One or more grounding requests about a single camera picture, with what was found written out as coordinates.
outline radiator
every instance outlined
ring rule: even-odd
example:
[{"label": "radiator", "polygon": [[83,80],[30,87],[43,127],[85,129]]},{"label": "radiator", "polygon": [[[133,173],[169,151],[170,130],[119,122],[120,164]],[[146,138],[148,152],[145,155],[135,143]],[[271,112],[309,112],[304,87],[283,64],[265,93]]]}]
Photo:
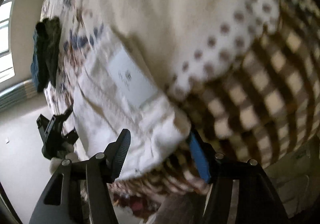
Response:
[{"label": "radiator", "polygon": [[15,104],[37,95],[32,80],[26,80],[0,92],[0,113]]}]

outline checkered blanket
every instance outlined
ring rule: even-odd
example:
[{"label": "checkered blanket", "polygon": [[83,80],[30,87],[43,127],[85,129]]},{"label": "checkered blanket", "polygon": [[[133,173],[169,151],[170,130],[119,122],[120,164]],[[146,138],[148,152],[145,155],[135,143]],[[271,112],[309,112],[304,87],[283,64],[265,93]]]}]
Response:
[{"label": "checkered blanket", "polygon": [[[254,158],[267,167],[311,139],[320,121],[319,26],[313,0],[280,0],[277,32],[265,28],[238,66],[217,80],[195,84],[179,104],[203,140],[231,158]],[[197,176],[183,143],[151,173],[110,189],[205,194],[208,187]]]}]

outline window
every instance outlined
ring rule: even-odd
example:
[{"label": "window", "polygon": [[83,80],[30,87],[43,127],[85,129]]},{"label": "window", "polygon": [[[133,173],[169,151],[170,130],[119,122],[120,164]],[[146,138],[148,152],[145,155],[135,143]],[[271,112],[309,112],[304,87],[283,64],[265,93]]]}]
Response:
[{"label": "window", "polygon": [[14,76],[9,30],[13,2],[4,0],[0,6],[0,82]]}]

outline floor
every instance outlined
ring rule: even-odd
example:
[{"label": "floor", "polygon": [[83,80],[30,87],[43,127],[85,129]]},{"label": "floor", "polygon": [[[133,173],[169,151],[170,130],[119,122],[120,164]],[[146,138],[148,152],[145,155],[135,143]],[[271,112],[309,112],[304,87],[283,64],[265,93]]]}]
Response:
[{"label": "floor", "polygon": [[[36,125],[40,114],[51,118],[43,95],[0,114],[0,180],[25,224],[29,222],[36,202],[51,177],[50,161],[42,156],[43,144]],[[295,211],[297,207],[303,208],[302,205],[310,206],[320,192],[319,140],[315,139],[297,152],[286,155],[266,171],[270,177],[282,182],[285,196],[290,193],[288,190],[305,185],[304,176],[308,175],[307,192],[302,193],[303,198],[288,198],[288,207]],[[289,179],[294,181],[283,185]],[[115,210],[119,224],[140,222],[120,209]]]},{"label": "floor", "polygon": [[0,180],[26,224],[51,177],[50,161],[42,156],[43,144],[36,125],[40,114],[51,117],[43,95],[0,114]]}]

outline wall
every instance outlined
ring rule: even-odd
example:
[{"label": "wall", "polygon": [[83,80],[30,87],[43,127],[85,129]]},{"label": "wall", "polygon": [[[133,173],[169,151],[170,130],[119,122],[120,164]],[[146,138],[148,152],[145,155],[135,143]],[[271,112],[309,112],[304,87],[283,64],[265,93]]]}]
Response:
[{"label": "wall", "polygon": [[36,125],[40,114],[52,116],[42,94],[0,114],[0,180],[24,224],[51,177]]},{"label": "wall", "polygon": [[0,83],[0,92],[30,79],[33,32],[40,19],[43,0],[15,0],[11,18],[11,51],[15,76]]}]

